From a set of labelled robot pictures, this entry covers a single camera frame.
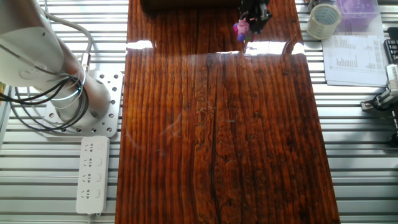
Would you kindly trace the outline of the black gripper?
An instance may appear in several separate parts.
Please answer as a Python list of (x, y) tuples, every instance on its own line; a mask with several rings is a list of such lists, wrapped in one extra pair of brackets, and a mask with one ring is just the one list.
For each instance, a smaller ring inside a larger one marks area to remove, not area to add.
[(259, 34), (272, 13), (268, 9), (270, 0), (241, 0), (241, 14), (239, 20), (249, 21), (249, 29), (253, 34)]

